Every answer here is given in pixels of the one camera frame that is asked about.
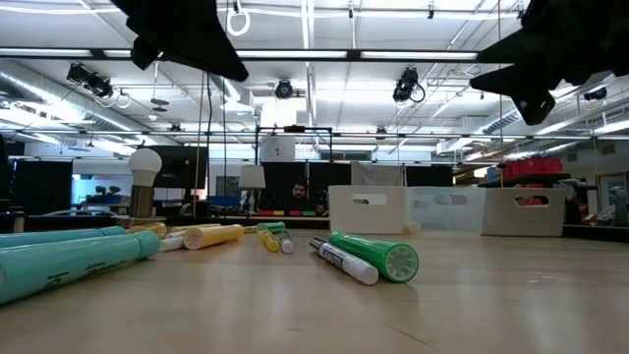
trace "green marker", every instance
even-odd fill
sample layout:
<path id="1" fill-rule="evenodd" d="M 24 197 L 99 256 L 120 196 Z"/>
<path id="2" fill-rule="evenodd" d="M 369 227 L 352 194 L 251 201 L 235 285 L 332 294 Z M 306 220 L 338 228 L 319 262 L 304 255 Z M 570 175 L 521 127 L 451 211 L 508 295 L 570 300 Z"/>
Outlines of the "green marker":
<path id="1" fill-rule="evenodd" d="M 50 242 L 80 240 L 84 238 L 126 235 L 127 232 L 120 226 L 106 227 L 103 229 L 50 231 L 50 232 L 25 232 L 19 234 L 0 234 L 0 249 L 25 245 L 38 245 Z"/>
<path id="2" fill-rule="evenodd" d="M 152 231 L 1 249 L 0 304 L 157 252 L 159 237 Z"/>
<path id="3" fill-rule="evenodd" d="M 417 274 L 420 258 L 408 245 L 374 240 L 334 231 L 329 242 L 372 266 L 387 279 L 403 283 Z"/>
<path id="4" fill-rule="evenodd" d="M 260 231 L 261 228 L 265 226 L 268 231 L 272 233 L 280 233 L 286 230 L 286 224 L 283 221 L 279 222 L 264 222 L 257 225 L 257 230 Z"/>

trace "teal marker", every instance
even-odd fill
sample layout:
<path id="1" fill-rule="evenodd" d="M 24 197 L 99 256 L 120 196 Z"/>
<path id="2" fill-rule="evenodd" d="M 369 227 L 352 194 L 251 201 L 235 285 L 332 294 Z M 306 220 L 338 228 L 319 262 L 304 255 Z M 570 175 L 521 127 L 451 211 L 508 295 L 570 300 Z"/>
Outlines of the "teal marker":
<path id="1" fill-rule="evenodd" d="M 127 232 L 120 226 L 104 229 L 68 230 L 50 232 L 25 232 L 19 234 L 0 234 L 0 249 L 25 245 L 38 245 L 49 242 L 80 240 L 111 235 L 125 235 Z"/>
<path id="2" fill-rule="evenodd" d="M 0 249 L 0 305 L 157 252 L 152 231 Z"/>

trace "red object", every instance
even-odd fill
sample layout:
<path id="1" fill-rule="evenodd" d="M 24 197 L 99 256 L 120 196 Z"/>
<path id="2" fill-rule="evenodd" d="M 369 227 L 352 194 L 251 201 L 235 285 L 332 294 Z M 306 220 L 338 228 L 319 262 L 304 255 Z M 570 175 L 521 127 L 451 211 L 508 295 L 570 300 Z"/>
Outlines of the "red object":
<path id="1" fill-rule="evenodd" d="M 504 178 L 511 179 L 531 174 L 552 174 L 563 172 L 563 164 L 558 158 L 531 158 L 505 162 Z"/>

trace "yellow marker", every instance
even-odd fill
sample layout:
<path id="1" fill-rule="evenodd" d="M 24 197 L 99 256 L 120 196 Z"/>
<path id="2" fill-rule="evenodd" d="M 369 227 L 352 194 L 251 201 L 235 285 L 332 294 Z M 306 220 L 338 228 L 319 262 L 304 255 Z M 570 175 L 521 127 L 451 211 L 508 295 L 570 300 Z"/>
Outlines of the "yellow marker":
<path id="1" fill-rule="evenodd" d="M 166 229 L 166 225 L 164 225 L 161 222 L 153 222 L 153 223 L 145 224 L 145 225 L 132 226 L 127 229 L 128 234 L 133 234 L 136 232 L 143 232 L 143 231 L 152 231 L 156 233 L 160 239 L 163 239 L 164 236 L 166 236 L 167 229 Z"/>
<path id="2" fill-rule="evenodd" d="M 188 226 L 175 226 L 173 228 L 170 229 L 170 232 L 179 232 L 179 231 L 186 231 L 190 228 L 210 228 L 210 227 L 218 227 L 220 226 L 220 224 L 203 224 L 203 225 L 188 225 Z"/>
<path id="3" fill-rule="evenodd" d="M 279 242 L 275 238 L 275 235 L 268 230 L 261 230 L 257 232 L 258 237 L 266 246 L 266 249 L 269 252 L 277 252 L 279 251 Z"/>
<path id="4" fill-rule="evenodd" d="M 236 241 L 245 235 L 241 225 L 197 228 L 193 227 L 184 233 L 184 246 L 189 250 L 202 248 L 228 241 Z"/>

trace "monitor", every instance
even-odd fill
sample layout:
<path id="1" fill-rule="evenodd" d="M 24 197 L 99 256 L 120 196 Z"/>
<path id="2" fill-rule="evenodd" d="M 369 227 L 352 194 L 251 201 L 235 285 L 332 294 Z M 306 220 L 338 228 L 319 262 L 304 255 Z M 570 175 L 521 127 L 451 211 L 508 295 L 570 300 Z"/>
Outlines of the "monitor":
<path id="1" fill-rule="evenodd" d="M 197 147 L 147 147 L 161 157 L 161 170 L 155 176 L 157 188 L 205 188 L 207 172 L 207 147 L 199 148 L 199 172 L 197 172 Z"/>

